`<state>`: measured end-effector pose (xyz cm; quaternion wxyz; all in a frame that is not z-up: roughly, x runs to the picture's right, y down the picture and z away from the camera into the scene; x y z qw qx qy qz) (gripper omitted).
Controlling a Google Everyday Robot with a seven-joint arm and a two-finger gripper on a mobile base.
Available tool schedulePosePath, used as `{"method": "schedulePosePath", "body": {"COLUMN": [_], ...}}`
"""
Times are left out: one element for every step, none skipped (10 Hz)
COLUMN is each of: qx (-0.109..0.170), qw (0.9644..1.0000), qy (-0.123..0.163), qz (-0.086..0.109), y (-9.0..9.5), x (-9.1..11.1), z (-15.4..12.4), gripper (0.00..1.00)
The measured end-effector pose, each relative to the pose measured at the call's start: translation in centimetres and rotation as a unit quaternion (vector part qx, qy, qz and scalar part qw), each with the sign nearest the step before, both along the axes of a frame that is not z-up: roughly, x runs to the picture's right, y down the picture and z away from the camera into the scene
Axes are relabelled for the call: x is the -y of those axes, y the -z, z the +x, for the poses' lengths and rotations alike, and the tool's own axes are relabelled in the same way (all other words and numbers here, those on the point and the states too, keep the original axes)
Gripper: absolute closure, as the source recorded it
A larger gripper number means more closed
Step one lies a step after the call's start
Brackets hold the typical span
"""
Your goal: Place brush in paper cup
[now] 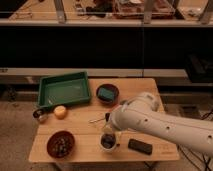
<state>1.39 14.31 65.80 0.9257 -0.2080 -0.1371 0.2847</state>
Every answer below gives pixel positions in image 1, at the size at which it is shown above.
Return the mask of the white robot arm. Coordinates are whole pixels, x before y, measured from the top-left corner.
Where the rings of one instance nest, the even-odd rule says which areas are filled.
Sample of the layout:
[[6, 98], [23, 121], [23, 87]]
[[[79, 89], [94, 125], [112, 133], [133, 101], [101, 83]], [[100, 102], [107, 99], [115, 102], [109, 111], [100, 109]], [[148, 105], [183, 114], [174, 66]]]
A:
[[213, 122], [163, 114], [158, 107], [153, 94], [142, 92], [116, 106], [107, 127], [113, 132], [135, 130], [213, 157]]

